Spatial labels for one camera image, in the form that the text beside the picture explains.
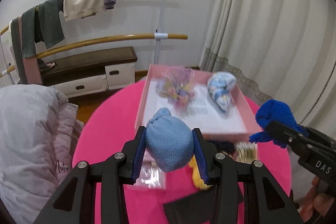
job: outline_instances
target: round table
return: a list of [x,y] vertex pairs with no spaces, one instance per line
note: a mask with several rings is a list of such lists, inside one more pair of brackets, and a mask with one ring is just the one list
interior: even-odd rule
[[[144,87],[144,81],[132,84],[108,98],[92,114],[85,125],[73,156],[73,166],[86,160],[94,164],[122,150],[125,142],[134,139],[134,123]],[[256,113],[258,106],[248,100]],[[259,159],[266,165],[285,192],[291,188],[291,166],[286,149],[272,142],[258,144]],[[143,190],[124,186],[130,224],[168,223],[163,204],[197,191],[192,182],[192,170],[186,166],[167,173],[166,190]],[[100,184],[96,188],[95,224],[100,224]],[[239,205],[239,221],[243,223],[244,207]]]

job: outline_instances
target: white paper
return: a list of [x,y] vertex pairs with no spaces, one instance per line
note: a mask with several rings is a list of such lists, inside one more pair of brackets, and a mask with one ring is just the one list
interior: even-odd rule
[[180,118],[190,129],[199,128],[202,132],[211,133],[246,133],[246,128],[237,107],[231,101],[229,113],[223,113],[212,100],[206,85],[198,84],[194,87],[196,96],[188,105],[186,111],[176,111],[167,98],[159,97],[155,92],[157,80],[152,79],[144,109],[142,125],[146,126],[149,119],[157,110],[167,107],[173,116]]

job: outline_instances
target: pink box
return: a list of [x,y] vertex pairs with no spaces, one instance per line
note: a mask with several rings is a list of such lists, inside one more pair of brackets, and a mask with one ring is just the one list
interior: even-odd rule
[[[162,66],[162,65],[151,65],[147,74],[146,82],[142,91],[142,96],[140,100],[140,105],[137,113],[137,117],[135,120],[135,132],[137,131],[139,126],[145,125],[143,124],[144,110],[146,106],[148,89],[152,79],[159,79],[162,77],[162,72],[169,69],[171,67]],[[194,71],[193,82],[195,84],[203,84],[207,85],[208,79],[211,77],[211,72]],[[207,133],[206,130],[202,130],[200,128],[205,139],[213,139],[213,140],[227,140],[231,142],[238,141],[248,141],[248,137],[256,132],[261,131],[257,122],[255,121],[254,114],[248,105],[243,93],[236,85],[231,91],[232,99],[238,109],[241,120],[243,121],[245,131],[244,132],[216,132],[216,133]]]

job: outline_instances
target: patterned blue and white cloth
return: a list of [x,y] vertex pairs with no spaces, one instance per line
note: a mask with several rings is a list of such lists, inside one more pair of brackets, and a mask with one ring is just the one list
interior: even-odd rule
[[223,71],[214,73],[208,80],[210,96],[224,113],[227,113],[230,109],[230,91],[235,84],[236,78],[232,74]]

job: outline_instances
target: silver bolt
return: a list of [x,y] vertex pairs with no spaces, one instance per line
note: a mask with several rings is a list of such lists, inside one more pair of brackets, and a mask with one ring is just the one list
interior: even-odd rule
[[263,163],[262,163],[260,160],[255,160],[255,161],[253,162],[253,164],[254,164],[254,166],[256,166],[256,167],[262,167],[262,166],[263,166]]
[[123,152],[118,152],[114,155],[114,157],[117,159],[117,160],[120,160],[124,157],[124,153]]
[[87,163],[86,161],[80,161],[78,164],[77,164],[78,168],[84,168],[87,166]]
[[223,153],[217,153],[216,154],[216,158],[218,158],[219,160],[223,160],[223,159],[225,159],[225,154],[223,154]]

